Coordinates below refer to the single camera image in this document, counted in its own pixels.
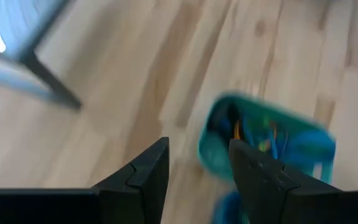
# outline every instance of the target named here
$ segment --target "teal basket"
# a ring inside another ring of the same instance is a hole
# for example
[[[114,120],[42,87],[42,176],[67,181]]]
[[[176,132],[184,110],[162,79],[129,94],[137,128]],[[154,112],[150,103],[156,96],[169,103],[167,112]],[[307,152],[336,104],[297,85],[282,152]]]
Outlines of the teal basket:
[[[238,93],[226,93],[220,96],[211,107],[204,127],[201,130],[197,148],[198,159],[200,160],[202,166],[210,171],[210,173],[220,177],[221,179],[230,182],[233,181],[233,174],[229,155],[227,153],[227,146],[218,136],[218,134],[207,131],[206,127],[212,112],[216,109],[217,105],[222,102],[230,102],[236,105],[241,111],[245,111],[253,118],[261,118],[263,116],[269,117],[269,119],[284,125],[289,136],[295,136],[297,134],[304,133],[305,131],[319,131],[319,133],[322,133],[325,138],[329,139],[334,144],[334,139],[329,135],[329,133],[325,131],[322,126],[311,121],[310,119],[304,118],[292,112],[288,112],[277,105],[251,98],[247,95]],[[323,147],[312,146],[308,147],[308,150],[321,152],[327,149]],[[310,176],[313,176],[313,172],[316,167],[316,164],[311,165],[295,163],[291,165],[295,166]],[[321,176],[316,178],[329,184],[333,171],[333,160],[320,163],[320,166]]]

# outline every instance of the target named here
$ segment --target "metal leg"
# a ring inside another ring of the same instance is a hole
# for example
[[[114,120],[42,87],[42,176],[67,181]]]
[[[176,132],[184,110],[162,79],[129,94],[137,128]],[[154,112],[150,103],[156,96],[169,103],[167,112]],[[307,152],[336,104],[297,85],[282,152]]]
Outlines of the metal leg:
[[[35,75],[37,75],[53,91],[59,100],[76,110],[81,108],[81,102],[77,97],[66,88],[42,63],[39,62],[35,53],[31,53],[22,63]]]

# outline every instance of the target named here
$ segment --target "teal bin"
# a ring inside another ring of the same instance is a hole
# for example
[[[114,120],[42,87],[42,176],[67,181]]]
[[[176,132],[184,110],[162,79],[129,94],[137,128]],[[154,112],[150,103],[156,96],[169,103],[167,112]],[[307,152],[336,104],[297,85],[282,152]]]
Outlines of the teal bin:
[[[330,161],[320,162],[321,176],[316,177],[326,183],[330,183],[331,174],[333,170],[333,157],[335,152],[335,141],[332,136],[319,124],[312,120],[289,112],[277,105],[263,102],[261,100],[251,98],[240,93],[225,93],[221,95],[212,105],[204,127],[201,130],[198,141],[197,155],[202,166],[210,173],[227,181],[233,181],[232,170],[227,153],[227,146],[217,133],[209,132],[207,130],[207,123],[210,116],[218,105],[222,102],[230,102],[244,111],[248,117],[262,120],[263,117],[268,117],[282,126],[285,126],[288,133],[288,139],[295,142],[296,138],[304,136],[304,133],[318,133],[319,138],[309,138],[307,142],[298,142],[296,146],[292,147],[285,155],[286,158],[293,158],[297,152],[308,151],[308,155],[331,153],[332,159]],[[287,164],[297,167],[304,173],[313,176],[314,169],[317,164],[302,164],[294,159],[283,160]]]

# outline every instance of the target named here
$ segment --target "chair leg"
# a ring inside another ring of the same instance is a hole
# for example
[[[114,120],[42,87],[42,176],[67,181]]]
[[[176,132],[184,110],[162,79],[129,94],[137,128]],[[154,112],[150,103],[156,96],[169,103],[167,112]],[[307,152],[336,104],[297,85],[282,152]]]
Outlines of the chair leg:
[[[26,57],[23,64],[48,85],[59,100],[63,100],[76,110],[81,109],[81,102],[78,98],[38,60],[35,53]]]

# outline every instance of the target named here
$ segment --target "wooden floor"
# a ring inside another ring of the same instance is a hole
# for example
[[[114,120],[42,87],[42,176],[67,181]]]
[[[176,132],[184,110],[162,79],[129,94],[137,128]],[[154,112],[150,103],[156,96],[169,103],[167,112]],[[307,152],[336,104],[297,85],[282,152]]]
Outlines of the wooden floor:
[[[163,222],[207,223],[233,186],[196,142],[237,90],[325,125],[333,185],[358,189],[358,1],[79,0],[39,54],[84,108],[0,85],[0,187],[89,187],[169,136]]]

